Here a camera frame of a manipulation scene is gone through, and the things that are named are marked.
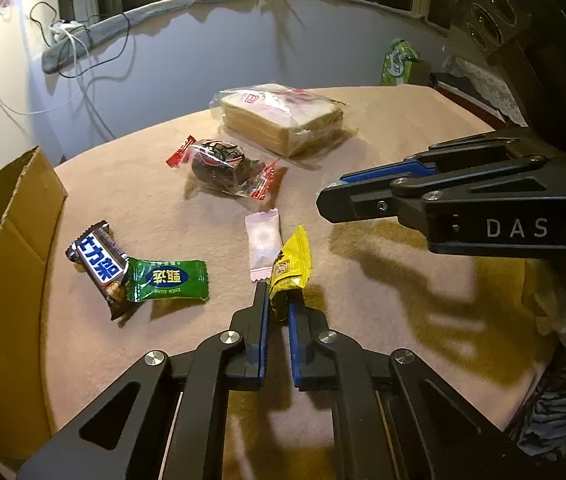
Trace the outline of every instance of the blue oval label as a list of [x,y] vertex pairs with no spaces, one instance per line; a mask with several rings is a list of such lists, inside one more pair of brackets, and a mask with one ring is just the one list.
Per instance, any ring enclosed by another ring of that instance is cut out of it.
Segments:
[[153,267],[150,272],[145,275],[145,280],[153,286],[180,286],[188,281],[188,273],[179,267],[162,265]]

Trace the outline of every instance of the window sill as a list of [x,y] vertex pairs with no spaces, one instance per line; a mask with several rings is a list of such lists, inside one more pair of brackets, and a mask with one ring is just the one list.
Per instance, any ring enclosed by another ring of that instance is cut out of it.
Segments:
[[[187,7],[196,3],[207,3],[214,4],[217,2],[223,2],[226,0],[163,0],[160,2],[154,2],[143,7],[138,7],[138,9],[132,9],[126,12],[127,17],[132,24],[132,27],[138,25],[153,16],[159,14],[164,14],[166,12],[173,12],[175,10],[186,9]],[[391,7],[385,7],[380,4],[375,4],[373,2],[367,2],[365,0],[340,0],[348,2],[350,4],[362,5],[365,7],[373,7],[375,9],[381,10],[383,12],[390,12],[392,14],[397,14],[398,16],[403,16],[404,18],[409,18],[412,20],[417,20],[424,23],[426,26],[432,28],[432,30],[437,31],[440,34],[446,35],[447,30],[428,23],[422,14],[411,12],[409,10],[393,9]],[[94,49],[100,44],[106,43],[107,41],[115,38],[119,34],[125,33],[128,28],[128,22],[125,17],[120,14],[107,18],[102,22],[95,23],[89,27],[89,31],[81,30],[77,32],[76,37],[86,43],[90,49]],[[46,74],[57,73],[60,68],[70,65],[73,62],[73,52],[70,48],[65,47],[66,41],[53,45],[51,48],[47,49],[41,56],[41,65],[43,72]],[[86,56],[86,51],[81,46],[81,44],[76,45],[76,55],[78,59],[82,59]]]

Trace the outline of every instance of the packaged sliced bread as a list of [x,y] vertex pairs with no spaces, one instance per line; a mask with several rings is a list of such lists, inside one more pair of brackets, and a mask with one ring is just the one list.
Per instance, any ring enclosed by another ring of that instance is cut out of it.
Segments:
[[330,139],[343,124],[340,103],[277,84],[225,90],[210,105],[230,131],[282,156]]

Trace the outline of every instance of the brown candy bar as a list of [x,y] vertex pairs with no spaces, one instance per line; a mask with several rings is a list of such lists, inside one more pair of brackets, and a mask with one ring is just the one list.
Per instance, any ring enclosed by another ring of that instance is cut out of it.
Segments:
[[110,225],[102,220],[79,236],[66,251],[71,262],[85,267],[110,306],[112,320],[134,304],[126,299],[128,256],[110,237]]

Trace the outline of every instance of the green pouch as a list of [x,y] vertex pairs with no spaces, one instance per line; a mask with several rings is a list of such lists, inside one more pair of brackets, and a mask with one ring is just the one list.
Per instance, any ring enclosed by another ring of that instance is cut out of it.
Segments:
[[128,257],[128,300],[137,303],[163,298],[207,300],[205,262],[152,262]]

